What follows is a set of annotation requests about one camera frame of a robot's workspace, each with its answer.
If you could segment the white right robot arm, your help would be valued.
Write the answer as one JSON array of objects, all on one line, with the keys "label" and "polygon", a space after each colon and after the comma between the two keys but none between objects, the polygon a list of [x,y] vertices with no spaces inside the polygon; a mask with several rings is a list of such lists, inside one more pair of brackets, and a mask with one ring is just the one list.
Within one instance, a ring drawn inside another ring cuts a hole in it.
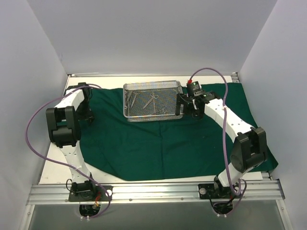
[{"label": "white right robot arm", "polygon": [[177,94],[176,115],[183,112],[195,118],[208,116],[222,128],[225,169],[214,178],[213,192],[223,198],[242,180],[243,175],[268,159],[266,132],[243,121],[215,92],[189,96]]}]

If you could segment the metal mesh instrument tray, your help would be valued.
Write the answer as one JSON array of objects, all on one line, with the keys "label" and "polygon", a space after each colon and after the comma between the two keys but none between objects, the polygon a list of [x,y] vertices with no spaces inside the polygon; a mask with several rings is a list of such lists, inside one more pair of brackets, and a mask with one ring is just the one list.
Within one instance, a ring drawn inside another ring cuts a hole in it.
[{"label": "metal mesh instrument tray", "polygon": [[[128,98],[132,92],[140,94],[136,97],[134,106],[128,108]],[[175,110],[177,94],[182,92],[182,86],[177,80],[124,84],[123,115],[129,122],[181,119],[183,115],[176,116]],[[143,109],[143,106],[148,102],[153,93],[157,94],[159,98]],[[165,115],[153,115],[154,112],[161,108],[166,108]]]}]

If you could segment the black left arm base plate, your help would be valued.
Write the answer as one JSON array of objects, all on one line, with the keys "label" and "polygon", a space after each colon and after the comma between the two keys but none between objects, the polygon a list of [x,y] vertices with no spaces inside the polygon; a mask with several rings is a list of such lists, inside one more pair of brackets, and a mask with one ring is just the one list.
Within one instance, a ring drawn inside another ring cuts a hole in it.
[{"label": "black left arm base plate", "polygon": [[104,190],[96,186],[95,191],[84,191],[84,192],[73,192],[73,194],[69,193],[69,202],[94,202],[94,201],[109,201],[107,194]]}]

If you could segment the green surgical cloth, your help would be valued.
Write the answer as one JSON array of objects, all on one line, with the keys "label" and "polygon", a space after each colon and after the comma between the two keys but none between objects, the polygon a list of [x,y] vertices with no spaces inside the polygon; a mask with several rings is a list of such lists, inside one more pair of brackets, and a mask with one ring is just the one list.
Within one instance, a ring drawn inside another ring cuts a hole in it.
[{"label": "green surgical cloth", "polygon": [[197,120],[129,122],[123,90],[94,89],[92,124],[81,122],[86,163],[126,181],[217,175],[225,169],[222,128],[208,116]]}]

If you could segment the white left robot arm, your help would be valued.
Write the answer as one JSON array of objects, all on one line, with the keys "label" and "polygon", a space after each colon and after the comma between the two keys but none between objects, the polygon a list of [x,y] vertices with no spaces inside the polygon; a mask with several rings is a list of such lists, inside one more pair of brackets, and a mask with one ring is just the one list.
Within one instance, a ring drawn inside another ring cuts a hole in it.
[{"label": "white left robot arm", "polygon": [[91,124],[94,114],[89,106],[92,89],[89,84],[82,82],[70,86],[63,98],[55,107],[46,110],[47,128],[50,141],[63,153],[71,171],[70,192],[81,196],[86,201],[96,197],[97,189],[90,180],[92,174],[85,165],[81,153],[80,121]]}]

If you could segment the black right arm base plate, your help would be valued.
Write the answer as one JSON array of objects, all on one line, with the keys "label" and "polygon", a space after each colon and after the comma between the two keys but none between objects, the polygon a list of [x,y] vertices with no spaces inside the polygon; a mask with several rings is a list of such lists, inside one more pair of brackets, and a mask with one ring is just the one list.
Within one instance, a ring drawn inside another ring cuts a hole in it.
[{"label": "black right arm base plate", "polygon": [[229,187],[219,188],[214,183],[198,184],[200,199],[231,199],[234,197]]}]

